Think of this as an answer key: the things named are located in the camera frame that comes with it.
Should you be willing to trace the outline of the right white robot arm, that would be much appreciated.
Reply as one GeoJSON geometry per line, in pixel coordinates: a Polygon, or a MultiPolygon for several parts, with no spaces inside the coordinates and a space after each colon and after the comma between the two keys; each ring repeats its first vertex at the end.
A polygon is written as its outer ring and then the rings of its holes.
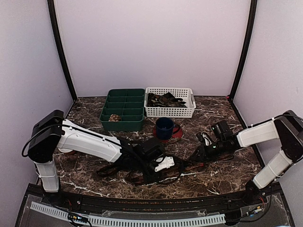
{"type": "Polygon", "coordinates": [[[245,185],[242,202],[252,205],[259,199],[261,190],[269,186],[303,158],[303,120],[289,110],[281,115],[253,124],[238,133],[233,133],[226,120],[211,126],[217,140],[207,133],[196,136],[200,146],[190,156],[192,162],[214,161],[221,153],[233,153],[241,148],[268,140],[279,140],[280,151],[245,185]]]}

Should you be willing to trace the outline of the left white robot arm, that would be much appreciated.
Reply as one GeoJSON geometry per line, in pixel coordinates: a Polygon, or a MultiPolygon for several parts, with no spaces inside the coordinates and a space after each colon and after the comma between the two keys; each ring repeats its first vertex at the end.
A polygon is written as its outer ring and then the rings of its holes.
{"type": "Polygon", "coordinates": [[[174,165],[173,158],[164,154],[156,138],[140,142],[98,134],[65,119],[63,111],[54,110],[33,127],[21,155],[34,162],[44,191],[56,206],[63,206],[67,196],[60,191],[53,158],[55,149],[99,157],[110,162],[115,171],[142,172],[144,183],[159,181],[160,172],[174,165]]]}

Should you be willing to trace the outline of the brown red floral tie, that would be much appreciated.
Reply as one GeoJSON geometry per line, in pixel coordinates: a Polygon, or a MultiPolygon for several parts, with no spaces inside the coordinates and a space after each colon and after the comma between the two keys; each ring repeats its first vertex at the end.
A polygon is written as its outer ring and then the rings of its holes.
{"type": "MultiPolygon", "coordinates": [[[[183,160],[180,158],[176,158],[175,161],[176,161],[176,164],[173,167],[161,171],[163,173],[164,180],[160,181],[158,184],[160,184],[160,185],[172,184],[172,183],[178,181],[178,179],[183,174],[186,174],[186,173],[196,170],[196,169],[205,168],[210,163],[210,161],[203,161],[204,166],[195,166],[193,164],[189,164],[187,162],[187,160],[183,160]]],[[[101,178],[112,177],[121,171],[127,172],[127,174],[125,176],[125,181],[127,183],[130,183],[134,186],[145,185],[145,184],[143,184],[143,173],[142,173],[141,169],[137,169],[137,170],[127,169],[125,167],[118,166],[116,164],[108,165],[108,166],[105,166],[105,167],[99,169],[97,171],[97,176],[99,176],[101,178]]]]}

